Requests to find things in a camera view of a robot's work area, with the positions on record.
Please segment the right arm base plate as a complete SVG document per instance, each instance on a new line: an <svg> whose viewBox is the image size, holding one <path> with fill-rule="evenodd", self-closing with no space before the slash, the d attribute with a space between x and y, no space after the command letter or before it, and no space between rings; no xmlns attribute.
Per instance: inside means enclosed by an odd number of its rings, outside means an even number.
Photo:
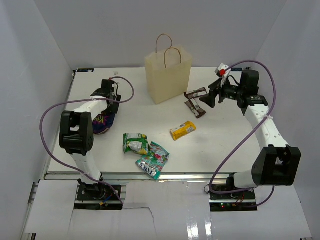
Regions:
<svg viewBox="0 0 320 240"><path fill-rule="evenodd" d="M258 210L254 191L216 194L209 190L208 184L203 188L203 190L209 195L209 206L212 213L248 212Z"/></svg>

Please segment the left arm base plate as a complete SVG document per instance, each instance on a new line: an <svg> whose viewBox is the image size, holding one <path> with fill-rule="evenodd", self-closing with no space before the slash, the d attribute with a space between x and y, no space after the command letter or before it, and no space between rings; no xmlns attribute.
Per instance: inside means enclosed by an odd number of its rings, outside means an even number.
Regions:
<svg viewBox="0 0 320 240"><path fill-rule="evenodd" d="M78 187L74 203L75 210L108 211L123 209L122 204L116 196L117 194L121 197L121 185L112 185L115 190L114 192L105 184L86 184L81 179L78 179L77 182Z"/></svg>

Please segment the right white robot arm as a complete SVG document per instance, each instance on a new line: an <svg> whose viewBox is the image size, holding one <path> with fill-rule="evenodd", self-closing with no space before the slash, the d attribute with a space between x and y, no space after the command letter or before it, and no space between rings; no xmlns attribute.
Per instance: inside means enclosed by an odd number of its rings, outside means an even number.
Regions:
<svg viewBox="0 0 320 240"><path fill-rule="evenodd" d="M234 100L252 126L260 154L251 169L229 175L226 180L226 195L236 200L244 191L259 186L293 185L301 160L301 151L292 147L278 131L266 98L258 94L259 72L243 70L240 82L232 85L228 75L220 76L209 85L209 92L200 101L214 108L225 99Z"/></svg>

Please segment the dark blue purple snack bag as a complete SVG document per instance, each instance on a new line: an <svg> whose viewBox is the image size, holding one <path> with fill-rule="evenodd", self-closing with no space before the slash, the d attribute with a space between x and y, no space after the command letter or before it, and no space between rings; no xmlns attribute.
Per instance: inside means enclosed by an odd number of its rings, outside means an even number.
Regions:
<svg viewBox="0 0 320 240"><path fill-rule="evenodd" d="M96 136L105 134L113 126L115 116L114 113L99 114L92 121L93 134Z"/></svg>

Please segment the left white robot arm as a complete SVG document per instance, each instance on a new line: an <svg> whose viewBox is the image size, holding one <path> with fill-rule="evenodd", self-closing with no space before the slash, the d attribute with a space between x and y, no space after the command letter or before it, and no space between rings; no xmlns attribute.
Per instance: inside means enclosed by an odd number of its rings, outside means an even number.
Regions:
<svg viewBox="0 0 320 240"><path fill-rule="evenodd" d="M114 124L122 97L118 88L119 84L111 78L103 79L101 88L90 96L92 101L72 111L65 110L60 118L59 146L83 172L79 183L90 185L88 193L96 200L105 196L106 187L98 182L103 176L91 150L94 136L105 134Z"/></svg>

